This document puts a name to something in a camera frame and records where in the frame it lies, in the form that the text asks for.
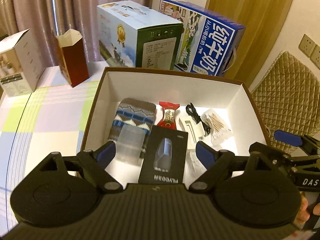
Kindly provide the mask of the person right hand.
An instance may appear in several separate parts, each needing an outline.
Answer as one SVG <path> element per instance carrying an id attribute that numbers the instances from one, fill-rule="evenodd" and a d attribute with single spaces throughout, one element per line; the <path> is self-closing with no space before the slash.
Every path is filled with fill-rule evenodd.
<path id="1" fill-rule="evenodd" d="M 309 202 L 304 196 L 304 193 L 300 192 L 300 196 L 301 196 L 301 205 L 294 223 L 296 224 L 296 226 L 298 226 L 301 229 L 304 226 L 304 224 L 310 219 L 310 212 L 307 210 Z"/>

